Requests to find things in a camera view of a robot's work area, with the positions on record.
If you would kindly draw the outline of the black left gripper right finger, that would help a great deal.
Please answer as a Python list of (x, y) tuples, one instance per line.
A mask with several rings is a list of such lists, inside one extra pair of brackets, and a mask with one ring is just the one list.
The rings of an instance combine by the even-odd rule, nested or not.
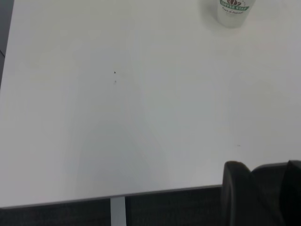
[(287, 226), (301, 225), (301, 161), (286, 165), (280, 191), (280, 210)]

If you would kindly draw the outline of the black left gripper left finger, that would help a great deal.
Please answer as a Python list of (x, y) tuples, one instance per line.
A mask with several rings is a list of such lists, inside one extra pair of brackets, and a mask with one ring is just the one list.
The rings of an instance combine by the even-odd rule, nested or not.
[(221, 219), (223, 226), (281, 226), (282, 217), (271, 207), (249, 168), (237, 161), (224, 164)]

